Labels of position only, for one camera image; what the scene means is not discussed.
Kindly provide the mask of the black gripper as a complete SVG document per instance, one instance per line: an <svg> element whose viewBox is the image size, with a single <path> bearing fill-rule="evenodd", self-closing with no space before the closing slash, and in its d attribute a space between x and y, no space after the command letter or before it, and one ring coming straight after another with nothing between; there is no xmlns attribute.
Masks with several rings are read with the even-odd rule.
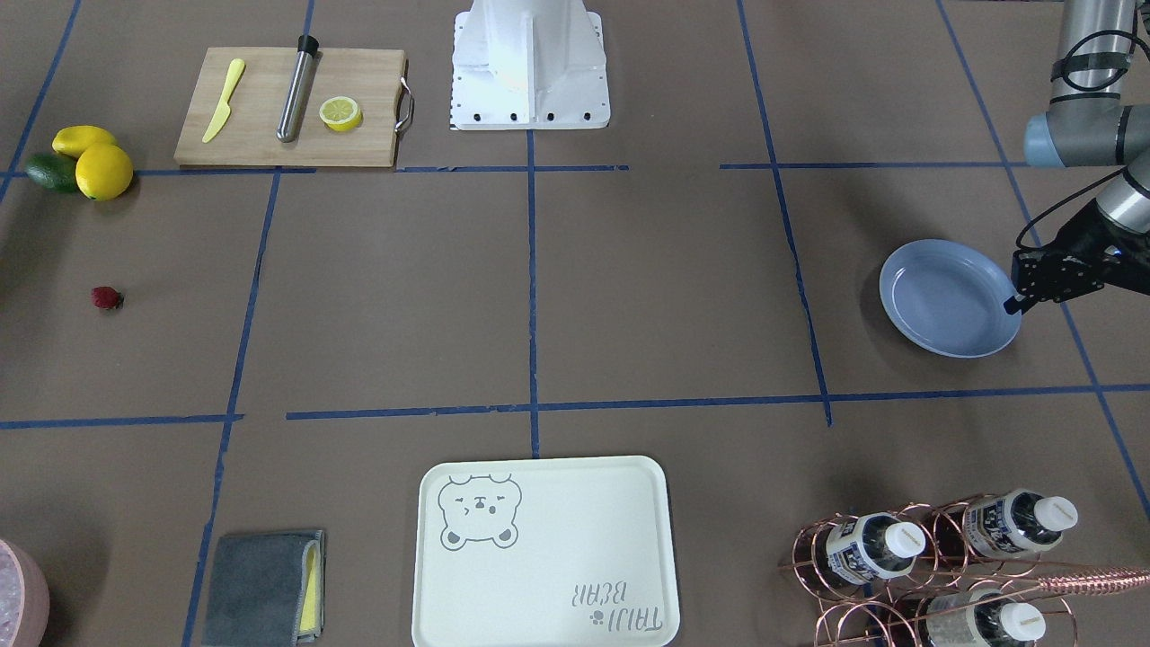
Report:
<svg viewBox="0 0 1150 647"><path fill-rule="evenodd" d="M1053 241L1019 247L1012 255L1015 295L1007 315L1026 315L1038 302L1063 303L1106 286L1149 295L1147 233L1116 224L1095 199L1059 230Z"/></svg>

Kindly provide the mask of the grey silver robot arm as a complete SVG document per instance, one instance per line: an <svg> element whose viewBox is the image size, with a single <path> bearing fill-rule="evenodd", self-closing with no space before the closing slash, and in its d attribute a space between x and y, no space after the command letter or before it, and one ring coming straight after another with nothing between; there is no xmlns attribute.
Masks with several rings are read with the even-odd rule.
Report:
<svg viewBox="0 0 1150 647"><path fill-rule="evenodd" d="M1147 53L1147 1L1068 1L1061 13L1046 111L1023 131L1032 167L1107 167L1087 202L1050 241L1017 239L1014 295L1004 311L1114 286L1147 294L1149 122L1147 105L1127 105L1124 80Z"/></svg>

